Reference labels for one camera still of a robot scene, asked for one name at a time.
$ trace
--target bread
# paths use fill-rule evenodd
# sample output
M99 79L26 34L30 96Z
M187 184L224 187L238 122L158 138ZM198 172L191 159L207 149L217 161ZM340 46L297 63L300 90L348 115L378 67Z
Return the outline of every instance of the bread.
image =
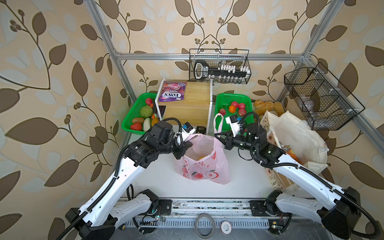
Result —
M281 116L285 113L281 102L275 102L275 112L277 113L278 116Z
M271 109L270 111L273 111L275 108L275 104L272 101L265 101L265 105Z
M261 116L264 115L266 111L270 111L271 109L268 106L264 106L258 109L255 109L254 112L257 113L257 115Z
M255 101L254 105L255 105L255 108L258 109L258 108L264 107L265 102L263 100L259 99L259 100Z

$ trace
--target plastic bag handle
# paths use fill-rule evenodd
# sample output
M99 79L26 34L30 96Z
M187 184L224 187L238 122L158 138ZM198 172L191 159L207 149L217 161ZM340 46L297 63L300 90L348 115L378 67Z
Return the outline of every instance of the plastic bag handle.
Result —
M220 116L221 117L221 121L220 121L220 124L218 126L218 130L216 130L216 118L217 116ZM215 118L214 118L214 132L215 133L218 133L218 132L221 132L221 128L223 127L223 122L224 122L224 116L221 115L220 113L216 114Z

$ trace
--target black rack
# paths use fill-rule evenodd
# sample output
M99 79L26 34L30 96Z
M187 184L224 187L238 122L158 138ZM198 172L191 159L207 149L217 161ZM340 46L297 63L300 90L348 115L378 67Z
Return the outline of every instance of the black rack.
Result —
M325 78L327 73L337 80L337 87ZM322 63L285 74L284 84L312 130L339 130L365 109Z
M189 50L189 81L247 84L252 75L249 50Z

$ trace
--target roll of tape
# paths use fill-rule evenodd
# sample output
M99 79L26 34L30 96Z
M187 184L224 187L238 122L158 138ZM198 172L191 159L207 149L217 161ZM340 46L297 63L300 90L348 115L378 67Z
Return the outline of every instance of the roll of tape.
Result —
M199 231L197 230L197 224L198 224L200 218L203 218L203 217L208 218L209 221L211 222L211 225L212 225L212 231L211 231L211 233L208 234L207 236L203 236L203 235L201 235L201 234L199 233ZM201 239L209 239L209 238L211 238L212 235L214 234L215 228L216 228L215 221L214 221L214 219L213 219L210 215L208 215L208 214L200 214L200 215L196 218L196 220L195 220L195 231L196 231L197 236L198 236L199 238L201 238Z
M232 226L229 222L227 221L224 221L222 224L221 224L221 231L224 233L224 234L230 234L231 231L232 231Z

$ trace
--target floral wallpaper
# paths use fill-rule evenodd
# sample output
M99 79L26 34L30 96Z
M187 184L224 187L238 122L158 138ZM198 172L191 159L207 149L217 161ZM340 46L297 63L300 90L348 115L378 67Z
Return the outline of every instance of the floral wallpaper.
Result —
M0 0L0 23L0 239L56 239L108 178L131 100L80 1Z
M348 91L352 92L361 101L366 107L361 114L384 134L383 23L384 1L346 0L316 46L312 58L339 78L339 81L333 81L342 91L347 95ZM288 98L287 108L300 115L291 98ZM381 203L384 197L384 157L353 122L338 131L319 131L319 134L330 149L329 167L323 171L323 176L342 187L351 186L358 190L362 206L376 220L384 222ZM372 233L373 227L365 217L361 217L356 230ZM362 238L352 235L351 239Z
M327 0L96 0L123 53L302 53Z
M162 78L187 81L189 65L185 61L123 61L131 85L139 96L142 93L157 93ZM248 84L213 84L213 100L219 93L238 93L253 101L274 101L283 90L284 74L293 70L292 61L250 61L252 76Z

